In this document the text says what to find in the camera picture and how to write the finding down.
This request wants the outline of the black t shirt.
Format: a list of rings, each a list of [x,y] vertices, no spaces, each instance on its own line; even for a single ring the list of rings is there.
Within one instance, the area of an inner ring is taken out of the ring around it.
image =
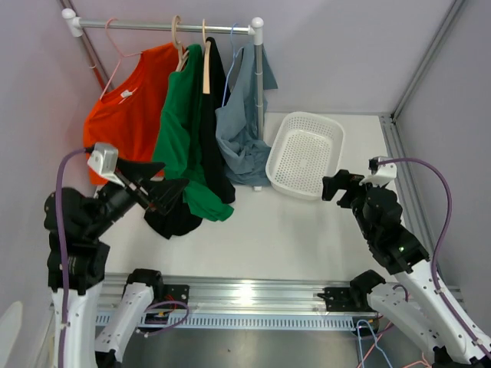
[[[199,142],[202,149],[201,163],[205,173],[207,186],[222,200],[231,204],[235,200],[235,189],[225,174],[225,160],[216,141],[216,98],[212,94],[203,94]],[[169,239],[173,236],[186,235],[198,228],[204,218],[193,215],[189,206],[183,201],[183,192],[175,206],[167,215],[146,211],[144,216],[147,224],[159,235]]]

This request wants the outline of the green t shirt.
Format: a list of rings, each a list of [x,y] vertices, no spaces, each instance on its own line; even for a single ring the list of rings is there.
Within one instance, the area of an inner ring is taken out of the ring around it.
[[[202,48],[199,44],[191,44],[187,50],[186,66],[168,77],[153,160],[165,163],[167,179],[189,180],[183,191],[183,201],[193,215],[223,222],[233,214],[233,208],[223,203],[207,186],[201,163]]]

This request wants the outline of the orange t shirt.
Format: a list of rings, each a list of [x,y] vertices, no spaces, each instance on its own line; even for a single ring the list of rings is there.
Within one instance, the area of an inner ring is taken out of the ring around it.
[[[122,159],[150,162],[168,78],[177,64],[178,51],[171,43],[143,51],[132,74],[94,105],[84,122],[83,145],[109,143]]]

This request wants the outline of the grey blue t shirt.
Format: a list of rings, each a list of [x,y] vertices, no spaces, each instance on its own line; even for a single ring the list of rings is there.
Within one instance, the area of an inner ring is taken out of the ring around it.
[[[265,165],[271,147],[258,134],[254,44],[246,44],[239,56],[241,63],[234,87],[219,88],[216,141],[230,181],[246,186],[269,186]]]

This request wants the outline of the beige wooden hanger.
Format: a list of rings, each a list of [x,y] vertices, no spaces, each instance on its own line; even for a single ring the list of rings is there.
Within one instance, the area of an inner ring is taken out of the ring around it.
[[[172,42],[175,49],[178,52],[178,63],[176,66],[176,72],[181,72],[181,70],[185,67],[185,64],[189,57],[188,50],[185,50],[182,43],[177,38],[177,25],[180,23],[181,18],[179,15],[174,15],[171,23],[171,35]]]
[[[211,42],[206,36],[206,20],[202,20],[202,36],[204,43],[204,52],[203,52],[203,94],[210,94],[210,71],[209,71],[209,62],[210,62],[210,51],[211,51]]]

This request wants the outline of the blue wire hanger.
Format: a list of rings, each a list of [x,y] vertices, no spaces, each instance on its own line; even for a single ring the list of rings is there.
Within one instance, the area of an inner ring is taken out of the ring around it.
[[[231,44],[231,47],[232,47],[232,59],[231,59],[231,64],[229,66],[229,69],[228,69],[228,71],[226,73],[226,80],[225,80],[225,86],[224,86],[223,95],[222,95],[222,104],[221,104],[221,107],[224,107],[226,105],[227,96],[230,93],[230,89],[229,89],[230,75],[231,75],[231,73],[232,73],[232,71],[234,69],[236,58],[239,55],[239,52],[242,50],[242,48],[240,48],[239,50],[236,50],[236,45],[235,45],[235,42],[234,42],[234,39],[233,39],[234,31],[235,31],[235,29],[236,29],[236,27],[238,25],[239,25],[238,22],[234,23],[232,25],[231,30],[230,30],[230,33],[229,33],[229,40],[230,40],[230,44]]]

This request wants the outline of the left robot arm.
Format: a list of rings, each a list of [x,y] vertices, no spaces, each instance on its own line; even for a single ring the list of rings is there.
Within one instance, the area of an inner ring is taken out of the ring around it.
[[[162,163],[102,159],[114,181],[87,197],[63,185],[66,155],[57,172],[55,191],[44,204],[49,233],[48,287],[55,313],[55,367],[119,367],[132,335],[149,309],[171,304],[160,271],[137,268],[127,277],[120,303],[98,334],[96,317],[110,252],[101,236],[135,205],[158,215],[168,214],[188,185],[187,179],[152,178]]]

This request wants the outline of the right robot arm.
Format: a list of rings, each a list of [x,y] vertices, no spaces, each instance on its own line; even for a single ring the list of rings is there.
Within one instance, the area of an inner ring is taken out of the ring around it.
[[[325,201],[344,191],[338,206],[351,210],[375,261],[413,298],[406,301],[377,272],[368,270],[350,283],[351,305],[382,314],[434,367],[488,367],[489,336],[432,271],[429,253],[402,225],[396,193],[374,177],[343,169],[324,177],[322,185]]]

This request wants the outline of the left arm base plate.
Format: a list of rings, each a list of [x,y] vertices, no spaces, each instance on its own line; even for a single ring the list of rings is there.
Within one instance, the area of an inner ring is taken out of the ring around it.
[[[163,288],[164,301],[179,301],[184,304],[189,302],[189,285],[165,284]]]

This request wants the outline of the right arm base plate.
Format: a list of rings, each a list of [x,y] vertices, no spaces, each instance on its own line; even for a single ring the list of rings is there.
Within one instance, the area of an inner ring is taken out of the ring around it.
[[[325,287],[317,297],[329,312],[374,312],[367,302],[367,293],[354,287]]]

